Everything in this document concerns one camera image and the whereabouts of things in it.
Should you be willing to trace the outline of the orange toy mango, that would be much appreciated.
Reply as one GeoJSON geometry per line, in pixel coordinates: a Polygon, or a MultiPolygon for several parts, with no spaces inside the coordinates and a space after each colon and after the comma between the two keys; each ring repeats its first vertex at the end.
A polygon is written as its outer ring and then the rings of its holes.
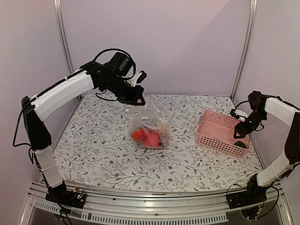
{"type": "Polygon", "coordinates": [[[131,133],[130,137],[135,142],[142,142],[147,138],[147,133],[143,128],[139,128],[131,133]]]}

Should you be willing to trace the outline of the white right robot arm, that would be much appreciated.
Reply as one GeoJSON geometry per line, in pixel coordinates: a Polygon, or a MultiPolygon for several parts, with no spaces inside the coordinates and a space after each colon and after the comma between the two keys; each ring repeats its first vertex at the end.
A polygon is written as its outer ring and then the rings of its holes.
{"type": "MultiPolygon", "coordinates": [[[[252,90],[239,91],[235,98],[234,103],[238,104],[241,101],[247,99],[248,95],[252,90]]],[[[300,92],[288,91],[275,91],[267,92],[262,91],[264,94],[270,94],[275,96],[280,96],[283,100],[300,107],[300,92]]],[[[249,113],[250,108],[247,104],[239,106],[239,109],[249,113]]],[[[265,167],[269,166],[284,150],[284,144],[289,133],[289,127],[273,115],[268,115],[267,120],[263,121],[262,124],[265,128],[259,132],[253,132],[251,137],[253,138],[252,143],[256,145],[262,161],[265,167]]],[[[300,165],[295,168],[295,170],[290,174],[288,178],[284,178],[280,181],[283,189],[285,191],[289,189],[299,189],[300,188],[300,165]]]]}

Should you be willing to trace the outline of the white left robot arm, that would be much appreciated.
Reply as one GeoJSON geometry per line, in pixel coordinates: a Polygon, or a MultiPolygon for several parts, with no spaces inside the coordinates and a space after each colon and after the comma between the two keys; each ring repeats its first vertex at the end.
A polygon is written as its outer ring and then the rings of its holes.
{"type": "Polygon", "coordinates": [[[53,188],[52,197],[59,203],[66,203],[70,194],[61,186],[63,179],[53,157],[52,138],[44,121],[70,100],[93,89],[107,90],[123,104],[145,104],[144,89],[140,83],[147,74],[136,70],[136,64],[127,52],[121,49],[115,49],[115,52],[108,62],[101,64],[93,59],[39,94],[22,99],[22,116],[29,145],[35,152],[40,171],[53,188]]]}

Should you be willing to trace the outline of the red toy apple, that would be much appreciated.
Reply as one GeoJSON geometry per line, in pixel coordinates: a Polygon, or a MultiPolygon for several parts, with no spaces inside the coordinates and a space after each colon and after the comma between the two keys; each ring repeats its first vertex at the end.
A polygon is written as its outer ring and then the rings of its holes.
{"type": "Polygon", "coordinates": [[[159,146],[159,135],[157,133],[150,133],[144,140],[144,145],[147,147],[158,147],[159,146]]]}

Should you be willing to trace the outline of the yellow toy pepper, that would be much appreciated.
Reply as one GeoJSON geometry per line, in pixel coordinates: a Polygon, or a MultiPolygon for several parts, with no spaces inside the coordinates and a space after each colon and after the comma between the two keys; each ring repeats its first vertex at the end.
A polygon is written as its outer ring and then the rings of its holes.
{"type": "Polygon", "coordinates": [[[158,130],[164,130],[164,129],[165,129],[165,125],[164,125],[164,124],[159,124],[159,125],[157,126],[157,129],[158,129],[158,130]]]}

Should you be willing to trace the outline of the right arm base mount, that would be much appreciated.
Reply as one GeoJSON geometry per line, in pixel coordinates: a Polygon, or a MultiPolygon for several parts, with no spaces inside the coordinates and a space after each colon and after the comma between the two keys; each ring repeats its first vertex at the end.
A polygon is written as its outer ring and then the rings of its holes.
{"type": "Polygon", "coordinates": [[[226,200],[229,209],[246,207],[253,204],[263,203],[267,200],[266,190],[249,193],[247,190],[239,192],[226,192],[226,200]]]}

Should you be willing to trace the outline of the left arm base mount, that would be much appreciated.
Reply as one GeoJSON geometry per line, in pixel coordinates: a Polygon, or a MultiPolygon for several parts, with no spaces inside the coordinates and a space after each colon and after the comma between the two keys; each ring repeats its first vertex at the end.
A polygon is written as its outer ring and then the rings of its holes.
{"type": "Polygon", "coordinates": [[[55,187],[48,189],[45,199],[58,205],[82,209],[85,205],[86,197],[86,192],[79,188],[67,190],[64,187],[55,187]]]}

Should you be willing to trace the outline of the clear zip top bag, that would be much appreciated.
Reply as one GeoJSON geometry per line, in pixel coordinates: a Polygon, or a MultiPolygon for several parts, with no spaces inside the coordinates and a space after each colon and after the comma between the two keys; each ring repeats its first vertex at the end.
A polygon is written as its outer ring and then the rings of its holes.
{"type": "Polygon", "coordinates": [[[144,141],[135,142],[131,140],[139,147],[144,149],[160,149],[166,147],[170,137],[170,127],[173,119],[173,114],[168,112],[163,105],[150,95],[144,96],[145,105],[134,106],[127,113],[127,127],[129,137],[132,132],[139,128],[143,128],[147,133],[157,133],[159,135],[159,141],[164,142],[165,146],[147,147],[144,145],[144,141]],[[164,130],[158,130],[157,126],[164,124],[164,130]]]}

